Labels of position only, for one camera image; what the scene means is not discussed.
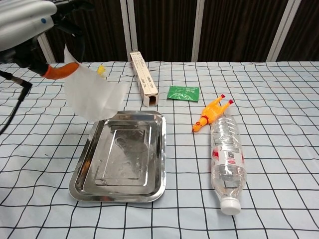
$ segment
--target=dark wall panel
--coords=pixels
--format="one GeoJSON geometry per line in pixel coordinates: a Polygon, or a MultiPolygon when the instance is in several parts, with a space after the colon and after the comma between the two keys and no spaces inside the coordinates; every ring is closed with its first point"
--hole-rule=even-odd
{"type": "Polygon", "coordinates": [[[37,42],[37,47],[32,51],[32,56],[42,62],[46,62],[45,56],[42,52],[39,42],[37,42]]]}
{"type": "MultiPolygon", "coordinates": [[[[73,12],[68,19],[82,28],[85,37],[84,62],[127,61],[120,0],[89,0],[94,11],[73,12]]],[[[63,62],[67,43],[74,52],[72,37],[53,28],[47,32],[48,41],[57,62],[63,62]]]]}
{"type": "Polygon", "coordinates": [[[199,61],[266,61],[288,0],[207,0],[199,61]]]}
{"type": "Polygon", "coordinates": [[[319,60],[319,0],[302,0],[277,61],[319,60]]]}
{"type": "Polygon", "coordinates": [[[135,0],[138,49],[147,61],[191,61],[197,0],[135,0]]]}

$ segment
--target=tray rim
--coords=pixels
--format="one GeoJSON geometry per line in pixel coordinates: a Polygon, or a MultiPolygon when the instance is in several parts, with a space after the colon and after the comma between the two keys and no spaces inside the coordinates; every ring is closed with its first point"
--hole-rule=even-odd
{"type": "Polygon", "coordinates": [[[93,124],[92,129],[89,133],[88,139],[85,143],[85,146],[83,148],[83,151],[81,153],[81,156],[76,164],[76,167],[74,169],[74,172],[72,174],[70,183],[69,183],[69,193],[70,195],[78,200],[78,201],[87,201],[87,202],[92,202],[92,201],[96,201],[96,202],[110,202],[110,203],[114,203],[114,202],[123,202],[123,203],[148,203],[148,202],[153,202],[156,199],[158,199],[165,191],[166,188],[166,119],[164,117],[164,115],[162,115],[161,113],[157,112],[157,111],[119,111],[117,112],[117,114],[131,114],[131,115],[157,115],[161,117],[162,120],[162,127],[161,127],[161,145],[164,145],[161,147],[161,152],[160,152],[160,160],[161,160],[161,172],[160,172],[160,187],[159,189],[152,195],[150,196],[127,196],[127,195],[116,195],[116,194],[112,194],[107,195],[104,194],[103,196],[101,195],[92,195],[92,194],[82,194],[81,191],[79,191],[76,186],[75,183],[80,175],[80,171],[82,169],[83,163],[85,161],[85,157],[87,155],[89,151],[89,149],[91,148],[92,144],[93,144],[93,139],[94,139],[94,135],[96,134],[96,131],[98,129],[98,126],[103,123],[103,125],[105,124],[105,122],[107,120],[110,119],[104,119],[104,120],[100,120],[97,121],[93,124]]]}

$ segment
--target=black cable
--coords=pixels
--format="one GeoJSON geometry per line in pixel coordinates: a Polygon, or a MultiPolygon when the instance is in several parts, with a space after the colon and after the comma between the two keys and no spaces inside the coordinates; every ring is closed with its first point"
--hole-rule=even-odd
{"type": "Polygon", "coordinates": [[[1,135],[8,128],[11,121],[13,120],[17,110],[19,109],[19,106],[21,105],[21,103],[24,100],[24,98],[26,97],[26,95],[29,93],[29,91],[32,87],[32,83],[25,81],[21,78],[15,77],[13,74],[8,73],[8,72],[4,72],[4,71],[0,71],[0,76],[4,77],[6,80],[14,81],[15,83],[17,83],[23,87],[22,91],[20,93],[20,96],[18,98],[18,102],[16,103],[15,107],[13,108],[8,121],[5,123],[4,127],[0,130],[0,135],[1,135]]]}
{"type": "Polygon", "coordinates": [[[1,129],[0,131],[0,135],[6,130],[6,128],[8,128],[8,126],[10,125],[11,121],[13,120],[15,113],[17,112],[17,110],[19,109],[19,106],[21,105],[22,101],[18,101],[13,109],[13,111],[11,112],[10,118],[8,119],[8,121],[5,123],[4,127],[1,129]]]}

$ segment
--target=white vertical strip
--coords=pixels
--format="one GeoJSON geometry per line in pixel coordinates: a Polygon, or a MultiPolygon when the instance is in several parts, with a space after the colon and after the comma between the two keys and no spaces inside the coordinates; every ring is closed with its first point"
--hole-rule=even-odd
{"type": "Polygon", "coordinates": [[[122,12],[122,20],[123,20],[126,53],[128,56],[128,61],[130,61],[131,60],[130,53],[132,52],[132,47],[131,47],[130,26],[129,26],[128,9],[126,5],[126,0],[121,0],[121,12],[122,12]]]}
{"type": "Polygon", "coordinates": [[[278,26],[273,44],[271,45],[271,48],[269,50],[266,60],[267,62],[277,60],[277,57],[288,34],[289,28],[293,23],[300,2],[301,0],[288,0],[283,17],[281,18],[280,24],[278,26]]]}
{"type": "Polygon", "coordinates": [[[55,63],[56,61],[55,61],[52,49],[50,47],[48,38],[46,38],[45,33],[39,35],[38,42],[39,42],[41,50],[42,50],[42,52],[44,54],[46,62],[55,63]]]}
{"type": "Polygon", "coordinates": [[[128,5],[129,21],[130,21],[132,50],[137,50],[138,49],[138,38],[137,38],[137,34],[136,34],[134,0],[127,0],[127,5],[128,5]]]}
{"type": "Polygon", "coordinates": [[[199,43],[200,43],[200,34],[201,34],[201,25],[203,22],[205,0],[197,0],[196,7],[196,19],[194,27],[194,38],[193,38],[193,50],[191,53],[191,61],[198,61],[198,52],[199,52],[199,43]]]}

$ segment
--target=plastic water bottle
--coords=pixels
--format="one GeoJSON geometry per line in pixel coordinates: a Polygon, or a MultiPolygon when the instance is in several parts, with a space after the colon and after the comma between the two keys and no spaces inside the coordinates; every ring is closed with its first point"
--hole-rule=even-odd
{"type": "Polygon", "coordinates": [[[246,183],[245,160],[233,116],[222,114],[211,128],[211,184],[224,214],[240,213],[238,196],[246,183]]]}

